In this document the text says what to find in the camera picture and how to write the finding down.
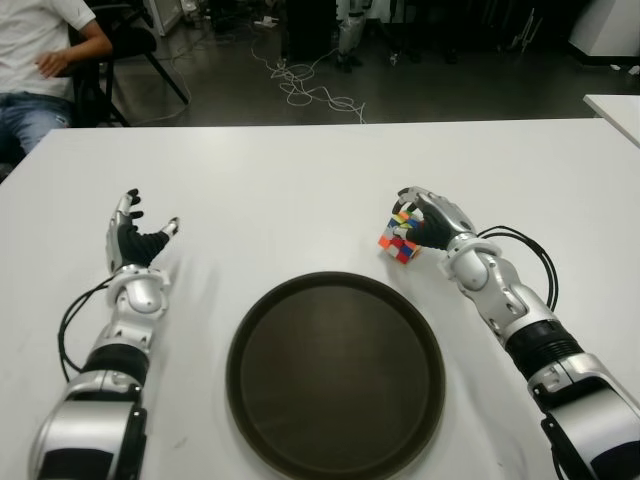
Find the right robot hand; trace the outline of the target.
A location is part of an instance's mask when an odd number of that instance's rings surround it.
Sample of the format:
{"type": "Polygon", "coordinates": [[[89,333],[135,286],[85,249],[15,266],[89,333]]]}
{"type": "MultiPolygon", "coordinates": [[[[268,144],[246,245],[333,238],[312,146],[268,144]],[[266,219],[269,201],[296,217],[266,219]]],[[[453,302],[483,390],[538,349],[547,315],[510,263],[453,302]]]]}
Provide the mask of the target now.
{"type": "Polygon", "coordinates": [[[422,222],[411,228],[395,227],[394,235],[423,247],[446,251],[460,235],[477,236],[471,220],[455,203],[418,186],[398,192],[392,213],[401,211],[419,211],[422,222]]]}

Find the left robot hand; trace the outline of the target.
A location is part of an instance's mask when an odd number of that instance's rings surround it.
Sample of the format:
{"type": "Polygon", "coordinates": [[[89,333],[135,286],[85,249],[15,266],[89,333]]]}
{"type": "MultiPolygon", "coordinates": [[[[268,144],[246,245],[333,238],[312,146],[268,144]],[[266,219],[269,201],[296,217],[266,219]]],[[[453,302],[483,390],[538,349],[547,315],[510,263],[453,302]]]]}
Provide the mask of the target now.
{"type": "Polygon", "coordinates": [[[132,208],[141,203],[138,189],[127,191],[118,201],[106,232],[108,271],[115,275],[130,265],[149,267],[169,241],[179,232],[180,219],[174,217],[155,233],[141,233],[135,221],[144,212],[132,208]]]}

